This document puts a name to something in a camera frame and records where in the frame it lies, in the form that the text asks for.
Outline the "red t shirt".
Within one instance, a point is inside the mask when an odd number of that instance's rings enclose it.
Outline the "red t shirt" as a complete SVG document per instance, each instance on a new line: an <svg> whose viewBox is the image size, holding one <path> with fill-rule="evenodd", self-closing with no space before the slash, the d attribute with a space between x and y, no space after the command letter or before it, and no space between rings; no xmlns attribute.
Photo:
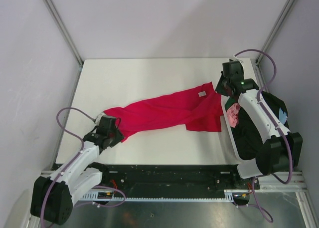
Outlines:
<svg viewBox="0 0 319 228"><path fill-rule="evenodd" d="M141 100L126 107L113 107L104 111L119 118L122 141L143 131L184 125L187 131L221 132L221 95L212 82L188 90Z"/></svg>

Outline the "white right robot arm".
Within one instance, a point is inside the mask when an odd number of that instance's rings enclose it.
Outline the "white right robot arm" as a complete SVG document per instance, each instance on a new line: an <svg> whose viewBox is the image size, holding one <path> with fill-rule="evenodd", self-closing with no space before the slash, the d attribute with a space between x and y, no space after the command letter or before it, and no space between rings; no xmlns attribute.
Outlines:
<svg viewBox="0 0 319 228"><path fill-rule="evenodd" d="M244 68L239 60L222 64L216 92L234 99L245 110L262 140L256 156L242 160L237 166L238 171L231 174L230 184L241 189L248 183L248 178L283 171L289 172L285 181L289 183L293 168L299 160L303 139L299 133L292 133L276 117L257 83L251 78L244 78Z"/></svg>

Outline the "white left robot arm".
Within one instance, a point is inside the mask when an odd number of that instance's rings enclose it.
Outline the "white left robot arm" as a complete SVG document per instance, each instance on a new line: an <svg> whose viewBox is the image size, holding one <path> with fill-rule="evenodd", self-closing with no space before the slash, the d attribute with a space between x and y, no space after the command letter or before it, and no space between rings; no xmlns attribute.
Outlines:
<svg viewBox="0 0 319 228"><path fill-rule="evenodd" d="M117 119L102 116L99 124L81 141L81 148L50 176L40 176L33 186L31 215L53 224L64 224L75 204L92 188L106 187L110 182L107 165L95 160L124 136Z"/></svg>

